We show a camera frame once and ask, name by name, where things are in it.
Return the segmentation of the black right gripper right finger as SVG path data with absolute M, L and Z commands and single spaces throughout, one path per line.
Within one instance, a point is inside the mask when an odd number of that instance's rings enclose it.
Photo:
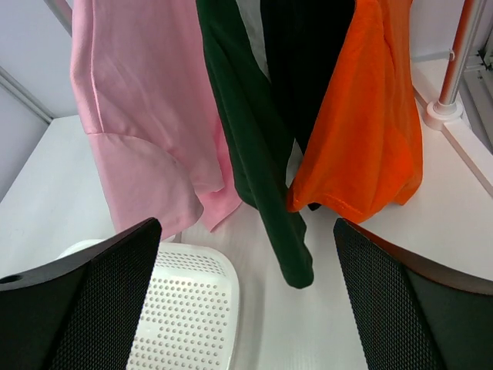
M 492 282 L 339 218 L 337 255 L 370 369 L 490 369 Z

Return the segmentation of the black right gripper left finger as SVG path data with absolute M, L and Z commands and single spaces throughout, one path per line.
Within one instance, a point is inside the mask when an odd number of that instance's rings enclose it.
M 124 369 L 162 228 L 149 218 L 1 279 L 3 369 Z

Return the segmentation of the orange t shirt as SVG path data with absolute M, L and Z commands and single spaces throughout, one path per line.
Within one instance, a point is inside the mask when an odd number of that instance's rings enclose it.
M 409 1 L 358 1 L 290 185 L 287 207 L 320 204 L 354 223 L 403 205 L 423 178 L 411 81 Z

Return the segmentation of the pink t shirt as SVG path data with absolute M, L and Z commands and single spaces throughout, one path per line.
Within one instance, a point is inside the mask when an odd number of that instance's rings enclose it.
M 71 81 L 117 231 L 213 230 L 238 208 L 195 2 L 75 2 Z

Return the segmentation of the black t shirt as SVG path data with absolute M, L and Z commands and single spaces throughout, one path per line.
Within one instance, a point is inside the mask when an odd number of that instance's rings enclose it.
M 302 152 L 354 16 L 352 0 L 260 3 L 274 102 Z

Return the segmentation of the green and white t shirt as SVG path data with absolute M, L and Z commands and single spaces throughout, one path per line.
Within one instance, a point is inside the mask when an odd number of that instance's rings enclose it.
M 314 281 L 304 243 L 306 224 L 287 210 L 286 171 L 294 142 L 255 60 L 235 1 L 196 3 L 206 68 L 229 147 L 234 185 L 259 211 L 284 280 L 293 288 Z

